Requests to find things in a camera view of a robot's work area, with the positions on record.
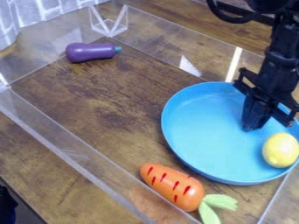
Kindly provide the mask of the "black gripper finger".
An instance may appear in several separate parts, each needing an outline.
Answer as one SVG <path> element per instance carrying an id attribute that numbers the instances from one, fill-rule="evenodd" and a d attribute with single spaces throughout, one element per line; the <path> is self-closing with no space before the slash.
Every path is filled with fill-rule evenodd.
<path id="1" fill-rule="evenodd" d="M 245 131 L 262 129 L 278 106 L 277 101 L 262 101 L 249 95 L 243 104 L 242 127 Z"/>

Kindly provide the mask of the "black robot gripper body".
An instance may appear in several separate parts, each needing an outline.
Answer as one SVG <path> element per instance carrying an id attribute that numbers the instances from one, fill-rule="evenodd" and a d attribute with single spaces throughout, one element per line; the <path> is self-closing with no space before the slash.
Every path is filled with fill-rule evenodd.
<path id="1" fill-rule="evenodd" d="M 299 83 L 299 25 L 281 23 L 273 31 L 273 41 L 266 49 L 266 58 L 254 73 L 245 67 L 234 86 L 247 97 L 253 95 L 262 101 L 277 101 L 273 116 L 286 127 L 295 122 L 299 103 L 293 97 Z"/>

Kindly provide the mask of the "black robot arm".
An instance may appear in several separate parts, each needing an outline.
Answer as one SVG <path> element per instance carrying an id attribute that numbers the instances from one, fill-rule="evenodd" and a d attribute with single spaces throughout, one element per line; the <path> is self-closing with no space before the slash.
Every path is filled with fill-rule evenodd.
<path id="1" fill-rule="evenodd" d="M 295 122 L 299 103 L 299 0 L 247 0 L 257 13 L 274 14 L 271 44 L 259 73 L 239 69 L 234 86 L 246 96 L 242 127 L 261 129 L 274 117 L 286 127 Z"/>

